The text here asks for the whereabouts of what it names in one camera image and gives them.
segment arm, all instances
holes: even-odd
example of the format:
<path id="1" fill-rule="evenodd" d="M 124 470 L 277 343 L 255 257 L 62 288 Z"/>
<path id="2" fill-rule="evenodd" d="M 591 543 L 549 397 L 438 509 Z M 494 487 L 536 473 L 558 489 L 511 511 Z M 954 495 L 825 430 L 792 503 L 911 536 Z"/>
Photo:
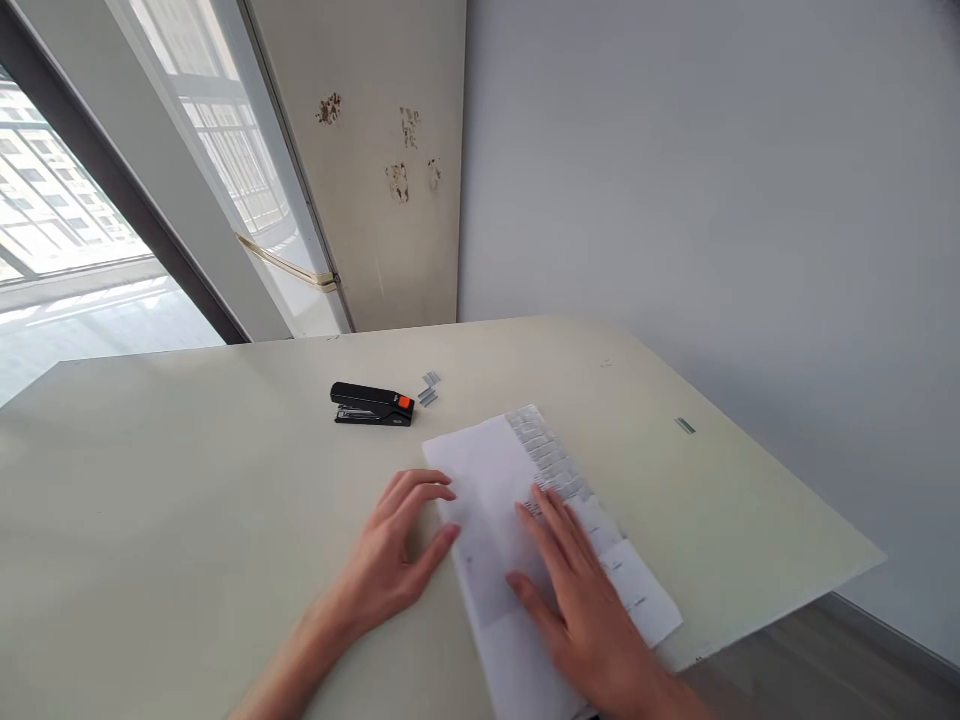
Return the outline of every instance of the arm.
<path id="1" fill-rule="evenodd" d="M 231 720 L 297 720 L 354 642 L 416 602 L 460 528 L 443 527 L 415 563 L 404 542 L 425 503 L 456 497 L 449 484 L 433 470 L 393 477 L 333 591 L 304 613 Z"/>
<path id="2" fill-rule="evenodd" d="M 560 617 L 530 579 L 507 582 L 540 631 L 557 670 L 604 716 L 614 720 L 710 720 L 694 692 L 671 676 L 644 643 L 607 579 L 576 514 L 554 490 L 534 485 L 543 524 L 517 505 L 557 594 Z"/>

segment right hand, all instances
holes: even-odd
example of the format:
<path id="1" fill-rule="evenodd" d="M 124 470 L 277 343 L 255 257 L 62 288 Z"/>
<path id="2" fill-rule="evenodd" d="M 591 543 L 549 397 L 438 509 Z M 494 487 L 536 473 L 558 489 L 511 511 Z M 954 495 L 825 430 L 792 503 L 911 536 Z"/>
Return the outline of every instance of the right hand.
<path id="1" fill-rule="evenodd" d="M 529 613 L 557 670 L 611 718 L 707 718 L 696 695 L 657 662 L 620 603 L 576 513 L 553 489 L 533 486 L 544 524 L 517 504 L 550 573 L 560 617 L 519 572 L 507 582 Z"/>

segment floor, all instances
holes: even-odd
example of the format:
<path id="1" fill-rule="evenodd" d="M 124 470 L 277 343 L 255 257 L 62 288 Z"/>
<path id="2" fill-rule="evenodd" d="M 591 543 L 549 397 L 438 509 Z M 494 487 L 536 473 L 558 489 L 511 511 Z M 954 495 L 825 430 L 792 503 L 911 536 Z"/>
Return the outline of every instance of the floor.
<path id="1" fill-rule="evenodd" d="M 183 350 L 223 340 L 161 276 L 0 313 L 0 406 L 61 360 Z"/>
<path id="2" fill-rule="evenodd" d="M 816 604 L 683 674 L 718 718 L 960 718 L 960 688 L 886 651 Z"/>

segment paper sheet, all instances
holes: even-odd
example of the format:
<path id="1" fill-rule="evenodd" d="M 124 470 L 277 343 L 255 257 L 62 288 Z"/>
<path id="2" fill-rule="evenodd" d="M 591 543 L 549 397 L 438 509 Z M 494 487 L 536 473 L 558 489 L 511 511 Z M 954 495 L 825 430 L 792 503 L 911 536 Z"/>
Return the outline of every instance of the paper sheet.
<path id="1" fill-rule="evenodd" d="M 683 622 L 680 611 L 579 475 L 533 405 L 423 444 L 427 463 L 452 480 L 440 505 L 463 531 L 454 565 L 498 720 L 571 720 L 587 704 L 553 669 L 536 627 L 504 580 L 526 573 L 554 602 L 546 567 L 516 518 L 534 482 L 553 487 L 587 530 L 620 601 L 651 647 Z"/>

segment glass door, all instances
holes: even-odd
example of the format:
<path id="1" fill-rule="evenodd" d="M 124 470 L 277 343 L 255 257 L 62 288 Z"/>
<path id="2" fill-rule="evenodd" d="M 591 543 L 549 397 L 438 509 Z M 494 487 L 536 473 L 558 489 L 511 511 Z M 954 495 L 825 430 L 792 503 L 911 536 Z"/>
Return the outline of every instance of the glass door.
<path id="1" fill-rule="evenodd" d="M 62 360 L 222 344 L 0 67 L 0 405 Z"/>

